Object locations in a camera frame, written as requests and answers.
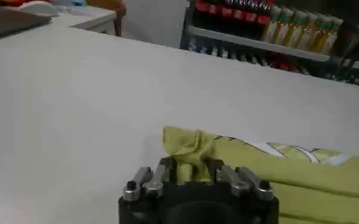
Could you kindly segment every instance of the blue object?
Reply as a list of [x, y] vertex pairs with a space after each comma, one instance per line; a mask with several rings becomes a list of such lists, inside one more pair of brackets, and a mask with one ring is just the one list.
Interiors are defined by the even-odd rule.
[[72, 5], [76, 6], [86, 6], [87, 3], [85, 0], [72, 0]]

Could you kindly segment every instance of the metal shelf rail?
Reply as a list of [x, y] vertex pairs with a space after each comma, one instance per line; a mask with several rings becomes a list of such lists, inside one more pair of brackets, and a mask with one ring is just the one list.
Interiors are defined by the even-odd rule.
[[[290, 47], [285, 47], [277, 44], [271, 44], [264, 41], [253, 40], [245, 37], [239, 37], [236, 35], [231, 35], [227, 33], [221, 33], [213, 30], [207, 30], [199, 27], [195, 27], [192, 25], [188, 26], [188, 33], [200, 36], [207, 37], [216, 40], [222, 40], [230, 43], [235, 43], [239, 45], [245, 45], [249, 47], [259, 48], [266, 51], [278, 52], [285, 55], [292, 55], [299, 58], [306, 58], [309, 60], [325, 62], [330, 59], [330, 56], [324, 54], [318, 54], [310, 51], [303, 51], [300, 49], [294, 49]], [[353, 68], [359, 69], [359, 61], [356, 61], [353, 65]]]

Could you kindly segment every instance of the wall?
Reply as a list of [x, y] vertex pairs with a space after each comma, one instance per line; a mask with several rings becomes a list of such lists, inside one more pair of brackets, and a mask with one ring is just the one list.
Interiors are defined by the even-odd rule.
[[187, 0], [125, 0], [124, 37], [179, 47]]

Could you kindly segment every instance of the yellow towel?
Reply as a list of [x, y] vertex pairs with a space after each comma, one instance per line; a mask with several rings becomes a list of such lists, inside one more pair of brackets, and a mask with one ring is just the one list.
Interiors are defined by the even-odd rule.
[[359, 156], [176, 127], [164, 128], [163, 145], [178, 161], [179, 181], [210, 181], [203, 163], [209, 156], [232, 167], [246, 166], [271, 181], [282, 224], [359, 223]]

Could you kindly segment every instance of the white tabletop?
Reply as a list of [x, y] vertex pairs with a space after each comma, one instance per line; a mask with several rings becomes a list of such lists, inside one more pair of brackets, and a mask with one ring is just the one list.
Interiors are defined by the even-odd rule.
[[84, 30], [0, 47], [0, 223], [115, 223], [176, 125], [359, 154], [359, 87]]

